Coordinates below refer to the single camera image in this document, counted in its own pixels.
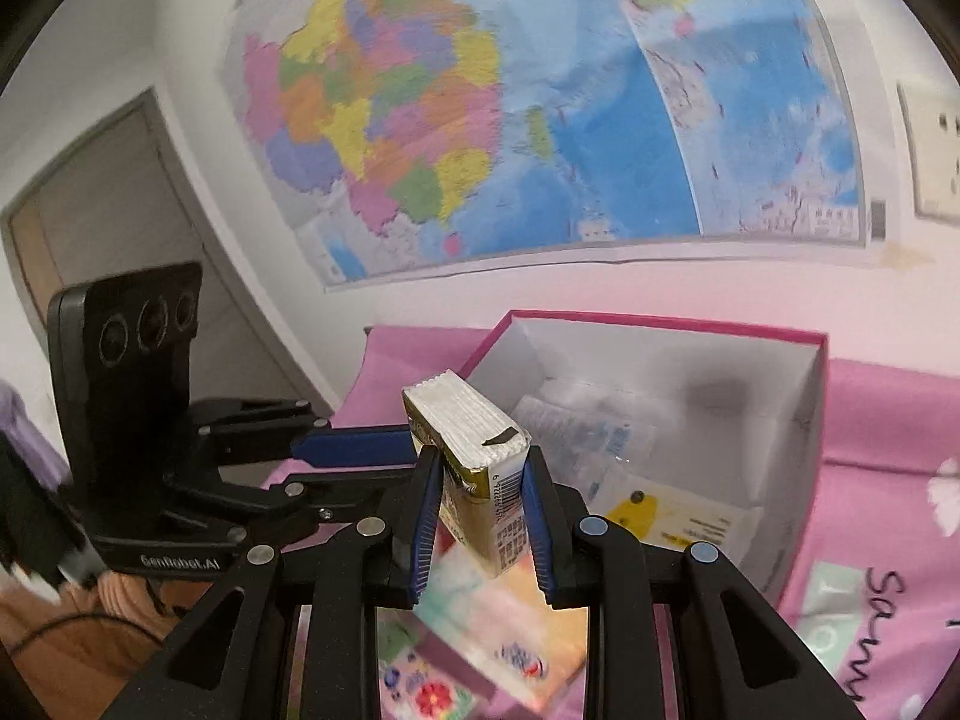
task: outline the black handle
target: black handle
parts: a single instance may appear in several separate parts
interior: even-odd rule
[[[103,720],[271,717],[284,636],[278,567],[274,549],[253,547],[203,594]]]
[[[862,720],[840,685],[712,544],[683,554],[683,694],[697,720]]]
[[[380,526],[375,535],[360,532]],[[371,552],[388,549],[390,535],[383,520],[370,517],[323,549],[306,640],[304,720],[380,720],[376,608],[364,594],[364,564]]]
[[[602,581],[589,606],[584,720],[664,720],[664,682],[643,545],[603,517],[584,517],[575,545],[593,552]]]

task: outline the camera lens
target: camera lens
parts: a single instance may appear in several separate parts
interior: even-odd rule
[[[107,367],[120,362],[127,351],[127,321],[121,314],[110,317],[100,330],[100,360]]]
[[[136,338],[140,348],[150,352],[160,347],[167,332],[167,301],[163,298],[151,298],[140,309],[140,319],[136,322]]]
[[[197,309],[197,298],[192,292],[185,292],[176,300],[176,309],[174,310],[174,320],[176,328],[186,329],[190,322],[193,322],[193,314]]]

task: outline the purple cloth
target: purple cloth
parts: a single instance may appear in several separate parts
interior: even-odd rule
[[[70,473],[70,466],[34,423],[27,418],[23,399],[11,385],[0,379],[0,431],[32,475],[47,490],[56,490]]]

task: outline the white wall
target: white wall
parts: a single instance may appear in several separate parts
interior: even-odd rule
[[[832,354],[960,375],[960,234],[901,209],[904,242],[933,262],[855,269],[798,262],[564,265],[493,271],[324,293],[270,199],[217,69],[234,0],[160,0],[161,105],[176,147],[254,296],[331,405],[346,394],[378,322],[492,326],[511,308],[712,317],[815,328]],[[857,0],[889,95],[910,76],[955,88],[899,0]],[[899,114],[901,196],[912,196]]]
[[[90,127],[154,78],[155,0],[66,0],[0,95],[0,211]],[[50,370],[0,254],[0,378],[62,447]]]

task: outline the metal screw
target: metal screw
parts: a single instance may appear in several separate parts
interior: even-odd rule
[[[607,521],[600,517],[584,517],[580,520],[580,530],[588,536],[603,536],[607,532]]]
[[[387,523],[379,517],[364,517],[357,523],[357,533],[361,536],[379,536],[387,529]]]
[[[696,562],[716,562],[717,557],[720,557],[720,550],[709,541],[697,541],[690,545],[690,557]]]
[[[247,552],[247,560],[253,565],[267,565],[274,559],[275,554],[274,548],[269,544],[258,544],[256,547],[251,547],[250,552]]]

